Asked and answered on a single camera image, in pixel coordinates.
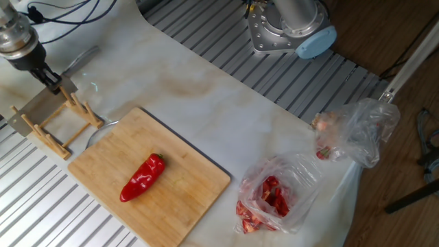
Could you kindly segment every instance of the metal slotted platform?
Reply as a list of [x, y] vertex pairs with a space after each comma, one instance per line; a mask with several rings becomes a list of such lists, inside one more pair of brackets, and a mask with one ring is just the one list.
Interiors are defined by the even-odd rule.
[[[245, 85], [310, 122], [387, 82], [332, 51], [313, 60], [252, 48], [241, 0], [163, 0], [145, 18]], [[0, 246], [145, 246], [35, 145], [0, 121]]]
[[0, 121], [0, 246], [145, 246]]
[[285, 110], [311, 122], [316, 113], [388, 85], [366, 69], [327, 51], [313, 60], [295, 53], [256, 54], [241, 0], [162, 1], [144, 17], [154, 27]]

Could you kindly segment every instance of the white marble surface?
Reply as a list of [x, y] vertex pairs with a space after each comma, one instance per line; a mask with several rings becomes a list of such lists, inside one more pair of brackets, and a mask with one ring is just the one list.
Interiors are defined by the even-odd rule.
[[[39, 32], [45, 40], [42, 34], [48, 37], [68, 27], [42, 28]], [[61, 71], [92, 45], [99, 45], [103, 52], [72, 77], [81, 100], [88, 100], [106, 121], [120, 119], [134, 106], [143, 107], [232, 176], [229, 188], [182, 246], [342, 246], [353, 218], [360, 173], [350, 160], [321, 164], [327, 183], [298, 234], [242, 235], [233, 230], [237, 189], [248, 166], [273, 154], [312, 154], [313, 132], [305, 122], [152, 27], [134, 1], [119, 0], [109, 16], [47, 46], [49, 65]], [[9, 64], [0, 62], [0, 73], [1, 114], [11, 102], [20, 107], [37, 94], [38, 82], [29, 82]], [[28, 91], [19, 95], [23, 86]], [[65, 141], [82, 124], [64, 111], [47, 128]], [[73, 156], [67, 161], [33, 136], [28, 138], [67, 170], [93, 131], [89, 128], [71, 144]]]

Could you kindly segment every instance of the metal pole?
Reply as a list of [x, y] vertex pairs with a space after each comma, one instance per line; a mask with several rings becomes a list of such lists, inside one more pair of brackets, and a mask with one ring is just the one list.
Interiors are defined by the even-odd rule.
[[404, 196], [403, 198], [397, 200], [396, 202], [393, 202], [392, 204], [388, 205], [384, 209], [384, 211], [386, 213], [394, 213], [395, 211], [398, 211], [399, 209], [402, 209], [437, 191], [439, 191], [439, 179], [436, 179], [435, 181], [429, 183], [428, 185], [425, 185], [424, 187], [416, 190], [415, 192], [412, 192]]
[[308, 27], [317, 17], [317, 5], [314, 0], [273, 0], [273, 2], [292, 30]]
[[409, 60], [405, 63], [403, 68], [397, 73], [395, 78], [385, 89], [383, 95], [379, 100], [390, 103], [396, 92], [409, 80], [417, 68], [424, 62], [427, 56], [436, 48], [439, 44], [439, 21], [428, 33], [427, 37], [419, 45], [418, 49], [413, 53]]

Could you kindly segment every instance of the wooden floor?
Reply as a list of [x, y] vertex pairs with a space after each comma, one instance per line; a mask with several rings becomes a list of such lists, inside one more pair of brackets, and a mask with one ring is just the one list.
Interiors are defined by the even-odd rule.
[[[439, 1], [340, 0], [332, 22], [339, 38], [334, 50], [374, 73], [389, 67], [428, 20]], [[439, 246], [439, 197], [430, 196], [392, 215], [389, 203], [425, 185], [416, 116], [422, 107], [439, 116], [439, 54], [425, 62], [398, 92], [394, 104], [401, 121], [381, 153], [381, 162], [365, 169], [346, 247]], [[427, 133], [439, 122], [427, 122]]]

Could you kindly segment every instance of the clear plastic bag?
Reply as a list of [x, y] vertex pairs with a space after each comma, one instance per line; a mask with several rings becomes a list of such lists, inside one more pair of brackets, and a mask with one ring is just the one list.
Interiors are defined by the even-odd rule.
[[312, 154], [260, 161], [242, 179], [236, 208], [240, 221], [235, 229], [241, 233], [263, 228], [296, 233], [322, 182], [318, 161]]
[[318, 114], [311, 124], [317, 134], [317, 157], [339, 161], [348, 156], [364, 167], [374, 167], [380, 143], [390, 138], [399, 119], [395, 105], [369, 98]]

